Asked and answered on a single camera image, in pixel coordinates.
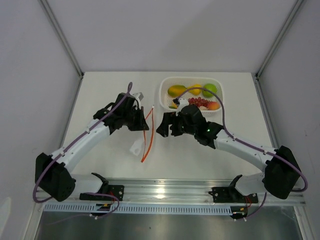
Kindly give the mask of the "clear zip bag orange zipper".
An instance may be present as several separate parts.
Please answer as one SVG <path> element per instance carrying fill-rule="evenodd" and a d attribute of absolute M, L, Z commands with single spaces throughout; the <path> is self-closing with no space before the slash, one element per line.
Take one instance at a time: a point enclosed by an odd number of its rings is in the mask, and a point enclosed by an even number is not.
<path fill-rule="evenodd" d="M 151 124 L 150 130 L 144 130 L 142 136 L 138 137 L 130 147 L 129 151 L 136 157 L 140 157 L 140 162 L 144 163 L 150 154 L 155 138 L 155 106 L 153 105 L 146 115 L 146 120 Z"/>

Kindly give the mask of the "red orange peach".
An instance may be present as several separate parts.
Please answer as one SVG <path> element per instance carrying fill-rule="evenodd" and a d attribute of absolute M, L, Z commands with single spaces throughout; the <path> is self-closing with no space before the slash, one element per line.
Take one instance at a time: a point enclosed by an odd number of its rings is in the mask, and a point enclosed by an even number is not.
<path fill-rule="evenodd" d="M 217 101 L 209 101 L 206 108 L 208 111 L 216 111 L 220 108 L 220 104 Z"/>

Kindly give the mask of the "green apple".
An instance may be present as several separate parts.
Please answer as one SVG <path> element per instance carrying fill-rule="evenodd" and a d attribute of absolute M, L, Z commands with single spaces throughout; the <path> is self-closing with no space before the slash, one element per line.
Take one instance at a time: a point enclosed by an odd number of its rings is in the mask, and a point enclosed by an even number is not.
<path fill-rule="evenodd" d="M 218 89 L 217 87 L 212 84 L 212 83 L 207 83 L 203 86 L 204 90 L 202 91 L 202 95 L 205 97 L 205 98 L 212 98 L 214 97 L 214 94 L 217 94 L 218 92 Z"/>

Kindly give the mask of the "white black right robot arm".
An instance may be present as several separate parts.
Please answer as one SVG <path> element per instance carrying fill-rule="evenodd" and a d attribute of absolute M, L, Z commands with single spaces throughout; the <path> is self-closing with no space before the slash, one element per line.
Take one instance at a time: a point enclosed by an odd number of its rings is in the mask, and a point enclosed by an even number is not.
<path fill-rule="evenodd" d="M 164 113 L 156 132 L 164 138 L 192 135 L 199 144 L 230 153 L 258 168 L 260 173 L 240 174 L 232 180 L 228 196 L 234 202 L 255 193 L 270 193 L 285 200 L 300 178 L 301 170 L 289 148 L 264 148 L 246 142 L 229 133 L 225 126 L 207 121 L 194 105 L 185 106 L 178 113 Z"/>

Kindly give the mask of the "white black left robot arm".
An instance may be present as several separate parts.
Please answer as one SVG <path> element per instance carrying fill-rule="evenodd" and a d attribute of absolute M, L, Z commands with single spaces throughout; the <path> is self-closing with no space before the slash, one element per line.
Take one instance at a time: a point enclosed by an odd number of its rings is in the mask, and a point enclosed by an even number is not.
<path fill-rule="evenodd" d="M 99 142 L 126 126 L 130 131 L 147 131 L 143 94 L 120 93 L 115 102 L 98 110 L 93 119 L 68 146 L 47 155 L 41 153 L 35 163 L 35 187 L 41 188 L 50 199 L 62 202 L 71 195 L 81 200 L 110 200 L 109 181 L 98 173 L 71 174 L 80 160 Z"/>

